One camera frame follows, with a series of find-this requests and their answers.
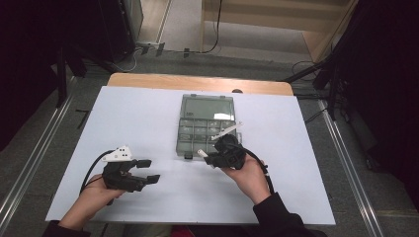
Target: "floor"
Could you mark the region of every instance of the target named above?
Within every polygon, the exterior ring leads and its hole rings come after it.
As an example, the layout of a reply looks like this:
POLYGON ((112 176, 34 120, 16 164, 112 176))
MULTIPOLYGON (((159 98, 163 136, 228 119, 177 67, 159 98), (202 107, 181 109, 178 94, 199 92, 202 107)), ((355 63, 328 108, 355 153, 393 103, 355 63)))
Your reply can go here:
MULTIPOLYGON (((220 26, 218 45, 212 53, 193 54, 185 58, 183 53, 176 51, 183 52, 186 47, 196 50, 199 47, 197 30, 191 29, 192 26, 198 25, 192 19, 197 19, 199 16, 195 15, 199 1, 141 1, 145 19, 147 8, 152 9, 152 6, 147 6, 147 3, 160 4, 160 7, 156 7, 160 11, 159 17, 156 18, 159 20, 154 22, 165 24, 163 27, 155 27, 157 33, 150 34, 151 38, 143 38, 145 40, 141 44, 152 46, 148 53, 134 54, 118 64, 121 68, 132 69, 132 73, 222 76, 274 81, 287 78, 311 64, 300 32, 245 28, 232 24, 220 26), (164 42, 165 50, 158 55, 156 48, 162 42, 164 42)), ((213 24, 207 23, 206 29, 209 31, 206 47, 211 47, 214 40, 210 37, 213 24)), ((3 184, 0 188, 0 198, 3 199, 3 204, 13 187, 16 187, 16 181, 25 177, 21 171, 28 170, 28 164, 32 165, 35 172, 26 177, 26 185, 21 187, 24 192, 14 199, 16 206, 12 206, 9 210, 13 216, 10 219, 1 220, 0 236, 20 237, 42 234, 45 227, 44 218, 50 202, 65 172, 66 164, 71 158, 78 137, 83 131, 86 112, 92 109, 100 88, 107 84, 110 76, 95 64, 86 62, 86 65, 88 73, 85 78, 72 78, 71 72, 68 72, 70 100, 65 111, 55 109, 56 94, 53 93, 21 128, 9 146, 1 151, 0 179, 3 180, 3 184), (46 149, 40 150, 37 143, 40 138, 44 137, 42 135, 45 128, 53 117, 58 117, 60 125, 54 130, 47 130, 50 137, 45 140, 46 149), (31 162, 34 157, 38 158, 38 162, 31 162)), ((310 82, 313 77, 314 75, 308 75, 292 83, 294 92, 304 95, 327 93, 327 90, 316 92, 312 89, 310 82)), ((301 99, 299 105, 305 119, 311 118, 321 110, 321 103, 318 100, 301 99)), ((352 165, 382 232, 372 234, 361 215, 362 206, 357 200, 354 187, 344 169, 335 140, 331 137, 325 113, 309 122, 306 128, 337 225, 310 226, 310 228, 323 230, 328 236, 419 236, 417 227, 419 215, 404 191, 403 185, 386 172, 375 173, 367 168, 365 153, 358 143, 356 134, 340 117, 340 114, 337 114, 337 120, 332 123, 339 127, 352 165)), ((1 217, 4 216, 4 211, 2 208, 1 217)), ((99 236, 102 228, 102 223, 91 223, 87 226, 87 229, 92 231, 92 236, 99 236)), ((105 236, 121 236, 123 229, 122 224, 111 224, 105 236)))

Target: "finger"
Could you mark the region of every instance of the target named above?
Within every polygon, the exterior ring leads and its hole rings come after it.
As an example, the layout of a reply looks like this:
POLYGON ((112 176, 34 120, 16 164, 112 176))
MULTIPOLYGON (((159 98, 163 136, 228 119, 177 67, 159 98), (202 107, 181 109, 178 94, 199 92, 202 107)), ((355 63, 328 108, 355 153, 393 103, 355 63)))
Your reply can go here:
POLYGON ((234 173, 236 172, 236 170, 233 170, 231 168, 220 168, 220 170, 224 172, 231 179, 234 177, 234 173))
POLYGON ((126 191, 124 190, 107 190, 107 197, 109 198, 119 198, 126 191))

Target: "black cable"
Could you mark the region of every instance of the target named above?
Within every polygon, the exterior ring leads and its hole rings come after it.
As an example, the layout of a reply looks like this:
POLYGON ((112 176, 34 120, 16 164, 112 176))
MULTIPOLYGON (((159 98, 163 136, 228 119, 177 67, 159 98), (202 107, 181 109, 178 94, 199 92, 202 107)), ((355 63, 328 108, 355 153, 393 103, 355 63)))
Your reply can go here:
POLYGON ((216 20, 216 39, 215 39, 215 43, 213 45, 213 47, 210 50, 207 51, 177 51, 177 50, 164 50, 164 51, 170 51, 170 52, 179 52, 179 53, 195 53, 195 54, 205 54, 205 53, 209 53, 211 51, 213 51, 215 49, 215 47, 218 45, 218 39, 219 39, 219 19, 221 17, 221 5, 222 5, 222 0, 219 0, 219 8, 218 8, 218 17, 216 20))
POLYGON ((251 152, 250 150, 246 148, 243 148, 243 149, 246 151, 247 154, 249 154, 252 158, 254 158, 259 163, 259 166, 261 167, 263 173, 265 174, 265 179, 266 179, 266 183, 268 183, 269 192, 271 193, 271 195, 273 195, 275 193, 274 186, 272 185, 272 180, 271 180, 271 177, 269 176, 267 166, 265 166, 262 163, 262 161, 259 159, 259 157, 257 157, 253 152, 251 152))
POLYGON ((101 235, 100 235, 100 237, 104 237, 105 236, 105 232, 106 232, 106 229, 108 229, 108 223, 106 223, 105 225, 104 225, 104 228, 102 229, 102 233, 101 233, 101 235))
POLYGON ((327 109, 323 109, 319 112, 317 112, 316 114, 314 114, 313 116, 311 116, 310 118, 308 118, 307 120, 305 120, 305 124, 308 124, 309 122, 313 121, 314 119, 316 119, 318 116, 320 116, 324 111, 326 111, 327 109))
POLYGON ((89 171, 86 174, 86 177, 84 177, 84 181, 83 184, 81 185, 80 188, 80 194, 83 192, 83 190, 86 188, 86 186, 90 185, 92 182, 97 181, 99 179, 96 179, 94 181, 89 182, 89 184, 86 185, 87 180, 89 179, 90 173, 92 173, 93 168, 95 168, 96 164, 102 159, 102 157, 111 154, 112 152, 114 152, 114 150, 109 150, 104 152, 102 155, 100 155, 98 158, 96 158, 96 160, 93 162, 92 166, 90 166, 89 171))
POLYGON ((269 173, 268 173, 268 169, 267 169, 268 166, 264 165, 262 163, 261 159, 259 159, 259 157, 257 155, 255 155, 255 153, 251 152, 250 150, 248 150, 248 149, 246 149, 242 146, 232 144, 232 143, 226 143, 225 145, 226 146, 233 146, 235 148, 239 148, 239 149, 244 150, 248 155, 250 155, 253 159, 255 159, 258 162, 259 166, 262 169, 263 174, 265 175, 266 183, 268 183, 269 192, 271 193, 271 195, 273 195, 275 193, 275 190, 274 190, 274 185, 272 184, 271 177, 269 176, 269 173))
MULTIPOLYGON (((84 177, 83 184, 81 185, 81 188, 80 188, 80 194, 84 191, 84 189, 86 189, 86 187, 87 187, 88 185, 90 185, 90 184, 92 184, 93 182, 98 181, 98 180, 100 180, 100 179, 102 179, 102 178, 103 178, 103 177, 101 176, 101 177, 99 177, 99 178, 97 178, 97 179, 94 179, 93 181, 90 181, 89 183, 87 183, 87 184, 86 184, 87 179, 89 179, 90 173, 92 173, 93 168, 95 168, 96 164, 98 164, 98 162, 102 159, 102 157, 104 157, 104 156, 106 156, 106 155, 108 155, 108 154, 111 154, 112 152, 114 152, 114 150, 109 150, 109 151, 106 151, 106 152, 104 152, 102 155, 100 155, 98 158, 96 158, 96 160, 95 160, 95 161, 93 162, 93 164, 90 166, 90 169, 89 169, 89 171, 88 171, 88 172, 87 172, 87 174, 86 174, 86 177, 84 177)), ((107 229, 107 228, 108 228, 108 223, 106 223, 106 224, 105 224, 105 226, 104 226, 104 228, 102 229, 101 237, 105 236, 105 232, 106 232, 106 229, 107 229)))

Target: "white table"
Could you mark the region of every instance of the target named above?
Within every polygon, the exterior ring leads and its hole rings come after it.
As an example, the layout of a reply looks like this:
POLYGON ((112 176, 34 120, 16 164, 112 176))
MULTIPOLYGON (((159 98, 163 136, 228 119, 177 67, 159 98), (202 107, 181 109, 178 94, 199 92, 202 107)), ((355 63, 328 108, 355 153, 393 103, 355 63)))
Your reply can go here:
MULTIPOLYGON (((125 194, 93 220, 133 223, 257 223, 253 203, 235 183, 201 159, 176 155, 183 94, 234 98, 243 145, 269 166, 290 212, 306 224, 335 224, 295 97, 204 91, 103 87, 57 190, 46 220, 60 219, 77 199, 92 162, 127 144, 135 159, 150 159, 135 176, 161 175, 142 192, 125 194)), ((102 173, 99 163, 92 174, 102 173)))

